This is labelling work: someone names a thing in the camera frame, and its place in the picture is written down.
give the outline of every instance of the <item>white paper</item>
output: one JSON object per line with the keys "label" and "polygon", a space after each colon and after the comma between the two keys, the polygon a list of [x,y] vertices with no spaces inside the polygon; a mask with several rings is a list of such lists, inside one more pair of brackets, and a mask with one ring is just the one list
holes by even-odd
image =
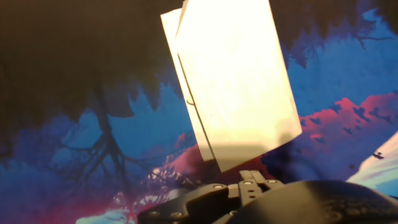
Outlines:
{"label": "white paper", "polygon": [[173,58],[175,71],[177,72],[177,77],[180,82],[182,94],[183,94],[183,97],[187,104],[187,110],[188,110],[189,117],[191,119],[193,132],[195,133],[195,137],[198,142],[200,154],[201,154],[203,160],[206,162],[206,161],[213,160],[214,156],[213,156],[212,151],[210,150],[210,147],[207,142],[203,127],[200,123],[197,111],[196,111],[195,107],[192,105],[193,100],[192,100],[191,94],[189,92],[188,85],[185,80],[184,74],[182,72],[180,62],[178,60],[177,51],[175,49],[175,36],[177,34],[177,30],[178,30],[179,23],[180,23],[181,11],[182,11],[181,9],[176,9],[174,11],[168,12],[166,14],[161,15],[161,19],[162,19],[162,23],[163,23],[163,27],[164,27],[164,32],[165,32],[165,35],[167,38],[167,42],[169,43],[169,48],[170,48],[170,52],[171,52],[171,55]]}
{"label": "white paper", "polygon": [[301,134],[268,1],[189,0],[185,7],[168,42],[221,171]]}
{"label": "white paper", "polygon": [[370,156],[347,182],[377,189],[378,185],[396,181],[398,177],[398,132],[378,148],[375,155],[382,159]]}

